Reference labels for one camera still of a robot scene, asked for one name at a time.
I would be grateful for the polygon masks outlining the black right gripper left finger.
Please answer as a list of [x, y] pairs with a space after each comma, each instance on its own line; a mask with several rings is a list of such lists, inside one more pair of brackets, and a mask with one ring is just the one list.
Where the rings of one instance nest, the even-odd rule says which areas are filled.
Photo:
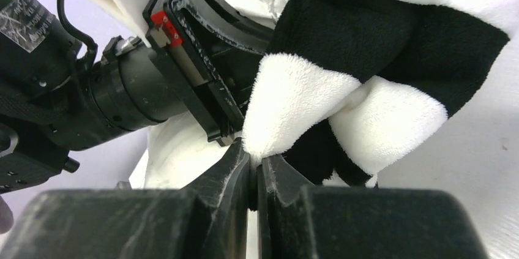
[[244, 258], [249, 156], [235, 141], [181, 189], [53, 190], [33, 199], [2, 258]]

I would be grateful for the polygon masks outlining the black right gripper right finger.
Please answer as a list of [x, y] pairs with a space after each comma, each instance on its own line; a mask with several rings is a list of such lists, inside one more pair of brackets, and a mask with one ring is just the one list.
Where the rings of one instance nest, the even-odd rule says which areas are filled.
[[280, 156], [258, 169], [263, 257], [487, 258], [465, 209], [438, 190], [325, 187]]

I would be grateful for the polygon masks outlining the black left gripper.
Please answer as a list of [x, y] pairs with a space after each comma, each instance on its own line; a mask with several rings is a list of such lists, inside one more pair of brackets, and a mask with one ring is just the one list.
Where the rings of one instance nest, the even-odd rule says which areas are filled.
[[38, 0], [1, 0], [2, 193], [73, 173], [70, 152], [185, 112], [207, 141], [234, 140], [270, 28], [225, 0], [150, 0], [145, 20], [171, 42], [117, 36], [100, 51], [64, 4], [53, 14]]

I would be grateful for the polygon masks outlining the black white striped pillowcase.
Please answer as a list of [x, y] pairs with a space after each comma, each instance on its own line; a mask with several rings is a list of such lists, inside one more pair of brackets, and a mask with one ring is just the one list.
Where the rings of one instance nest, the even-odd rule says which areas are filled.
[[518, 0], [225, 0], [273, 35], [242, 128], [255, 165], [374, 187], [481, 88]]

